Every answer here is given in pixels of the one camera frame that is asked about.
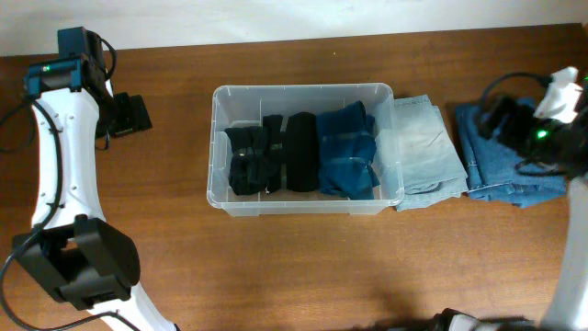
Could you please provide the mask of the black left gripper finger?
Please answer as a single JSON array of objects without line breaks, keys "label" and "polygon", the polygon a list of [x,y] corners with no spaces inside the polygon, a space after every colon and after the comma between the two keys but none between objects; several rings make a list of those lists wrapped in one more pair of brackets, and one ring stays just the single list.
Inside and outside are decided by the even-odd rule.
[{"label": "black left gripper finger", "polygon": [[110,124],[109,133],[113,137],[122,137],[132,134],[137,129],[136,108],[131,96],[126,93],[118,93],[114,96],[117,113]]},{"label": "black left gripper finger", "polygon": [[130,97],[130,124],[134,131],[146,131],[153,127],[141,95]]}]

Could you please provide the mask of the dark blue jeans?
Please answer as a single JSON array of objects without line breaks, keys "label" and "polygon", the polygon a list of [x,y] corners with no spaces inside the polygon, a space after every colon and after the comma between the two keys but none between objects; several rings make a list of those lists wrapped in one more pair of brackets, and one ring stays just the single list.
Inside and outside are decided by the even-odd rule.
[{"label": "dark blue jeans", "polygon": [[468,196],[473,200],[506,202],[519,208],[554,200],[566,193],[563,177],[525,177],[515,171],[517,153],[495,139],[479,136],[474,116],[479,107],[458,105],[455,115],[467,171]]}]

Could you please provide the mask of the small black taped garment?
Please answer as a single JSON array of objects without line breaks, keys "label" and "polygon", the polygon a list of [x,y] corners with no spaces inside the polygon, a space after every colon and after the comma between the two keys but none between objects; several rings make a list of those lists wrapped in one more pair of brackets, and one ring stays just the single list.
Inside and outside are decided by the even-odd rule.
[{"label": "small black taped garment", "polygon": [[227,128],[232,149],[229,184],[237,196],[253,195],[265,190],[275,167],[267,158],[269,133],[266,127]]}]

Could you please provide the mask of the blue taped shirt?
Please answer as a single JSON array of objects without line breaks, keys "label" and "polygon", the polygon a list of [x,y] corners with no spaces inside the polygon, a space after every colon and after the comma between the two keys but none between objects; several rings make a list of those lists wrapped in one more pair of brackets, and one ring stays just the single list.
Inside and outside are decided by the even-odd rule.
[{"label": "blue taped shirt", "polygon": [[351,200],[372,200],[379,179],[372,167],[377,151],[375,118],[356,101],[316,117],[319,191]]}]

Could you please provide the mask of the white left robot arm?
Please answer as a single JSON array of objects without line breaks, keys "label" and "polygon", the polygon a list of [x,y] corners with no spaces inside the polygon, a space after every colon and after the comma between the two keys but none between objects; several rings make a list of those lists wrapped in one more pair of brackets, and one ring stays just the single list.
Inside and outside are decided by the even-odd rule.
[{"label": "white left robot arm", "polygon": [[103,60],[70,52],[36,63],[26,100],[40,138],[39,195],[31,231],[13,239],[12,260],[55,302],[67,302],[113,330],[175,330],[140,283],[130,237],[107,223],[96,180],[95,140],[126,106]]}]

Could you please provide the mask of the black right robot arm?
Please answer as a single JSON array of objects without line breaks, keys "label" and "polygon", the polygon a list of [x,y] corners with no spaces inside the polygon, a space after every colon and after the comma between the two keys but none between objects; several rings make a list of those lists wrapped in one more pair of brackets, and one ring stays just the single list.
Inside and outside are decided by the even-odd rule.
[{"label": "black right robot arm", "polygon": [[525,318],[478,319],[446,309],[434,330],[584,330],[587,327],[587,81],[575,67],[512,72],[477,104],[457,107],[469,196],[528,207],[567,196],[570,213],[560,279],[536,325]]}]

